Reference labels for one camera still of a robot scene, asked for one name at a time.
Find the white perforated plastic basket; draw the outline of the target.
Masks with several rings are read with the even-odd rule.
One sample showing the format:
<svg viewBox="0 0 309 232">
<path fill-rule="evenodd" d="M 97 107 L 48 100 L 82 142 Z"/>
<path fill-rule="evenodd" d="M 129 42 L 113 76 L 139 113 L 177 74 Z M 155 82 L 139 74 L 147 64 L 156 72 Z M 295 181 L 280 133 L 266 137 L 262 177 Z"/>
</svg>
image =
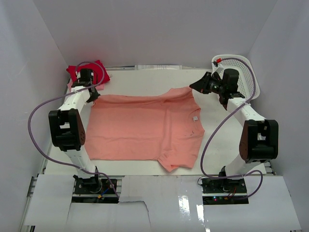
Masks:
<svg viewBox="0 0 309 232">
<path fill-rule="evenodd" d="M 252 100 L 259 96 L 260 88 L 251 63 L 246 57 L 231 54 L 216 55 L 211 61 L 216 58 L 222 59 L 221 64 L 224 67 L 224 70 L 235 69 L 239 72 L 238 91 L 243 94 L 246 99 L 251 97 L 252 94 L 254 94 Z M 221 78 L 223 77 L 224 70 L 219 74 Z"/>
</svg>

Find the salmon pink t shirt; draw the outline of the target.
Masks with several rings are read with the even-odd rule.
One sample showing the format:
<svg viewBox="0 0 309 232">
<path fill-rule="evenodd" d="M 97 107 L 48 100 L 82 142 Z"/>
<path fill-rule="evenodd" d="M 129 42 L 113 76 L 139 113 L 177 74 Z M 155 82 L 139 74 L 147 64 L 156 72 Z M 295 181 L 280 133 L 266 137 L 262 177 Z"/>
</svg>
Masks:
<svg viewBox="0 0 309 232">
<path fill-rule="evenodd" d="M 159 96 L 102 95 L 90 111 L 91 160 L 155 160 L 167 172 L 193 168 L 204 136 L 189 87 Z"/>
</svg>

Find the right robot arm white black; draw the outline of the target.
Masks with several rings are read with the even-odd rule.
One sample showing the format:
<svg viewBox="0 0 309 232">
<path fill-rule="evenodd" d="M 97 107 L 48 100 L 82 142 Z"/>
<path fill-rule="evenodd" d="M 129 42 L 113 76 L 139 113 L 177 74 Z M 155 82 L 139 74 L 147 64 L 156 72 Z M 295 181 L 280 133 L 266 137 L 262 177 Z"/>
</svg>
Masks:
<svg viewBox="0 0 309 232">
<path fill-rule="evenodd" d="M 234 179 L 254 173 L 254 167 L 278 156 L 278 122 L 265 119 L 250 106 L 250 100 L 238 91 L 238 80 L 237 70 L 225 69 L 223 75 L 206 72 L 190 85 L 201 94 L 217 94 L 220 104 L 229 112 L 227 119 L 234 116 L 242 126 L 239 153 L 222 168 L 224 176 L 218 180 L 218 188 L 225 193 L 235 188 Z"/>
</svg>

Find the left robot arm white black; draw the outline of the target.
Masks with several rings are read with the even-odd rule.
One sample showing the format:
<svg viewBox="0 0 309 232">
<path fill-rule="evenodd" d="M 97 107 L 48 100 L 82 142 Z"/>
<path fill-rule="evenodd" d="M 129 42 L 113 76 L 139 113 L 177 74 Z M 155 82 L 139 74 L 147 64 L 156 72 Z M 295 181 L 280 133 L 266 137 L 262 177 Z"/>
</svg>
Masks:
<svg viewBox="0 0 309 232">
<path fill-rule="evenodd" d="M 84 144 L 86 139 L 85 129 L 80 112 L 84 105 L 94 102 L 100 94 L 95 87 L 82 90 L 91 86 L 94 81 L 94 71 L 81 69 L 79 76 L 71 86 L 71 95 L 57 109 L 48 114 L 52 143 L 62 153 L 66 154 L 72 164 L 76 165 L 79 177 L 87 178 L 85 187 L 92 193 L 101 190 L 102 181 L 90 176 L 84 171 L 96 172 L 97 168 L 86 153 Z"/>
</svg>

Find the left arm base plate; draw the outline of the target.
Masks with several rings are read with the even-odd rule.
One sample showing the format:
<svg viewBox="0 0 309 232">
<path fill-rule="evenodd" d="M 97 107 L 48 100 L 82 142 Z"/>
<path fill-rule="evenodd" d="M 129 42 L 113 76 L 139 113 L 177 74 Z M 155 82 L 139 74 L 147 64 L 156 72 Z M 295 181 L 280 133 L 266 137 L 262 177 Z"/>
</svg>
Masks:
<svg viewBox="0 0 309 232">
<path fill-rule="evenodd" d="M 75 180 L 71 199 L 73 203 L 119 203 L 113 188 L 117 194 L 120 194 L 121 179 L 112 178 L 109 181 L 107 178 L 100 178 L 98 175 L 90 178 L 74 175 L 73 178 Z"/>
</svg>

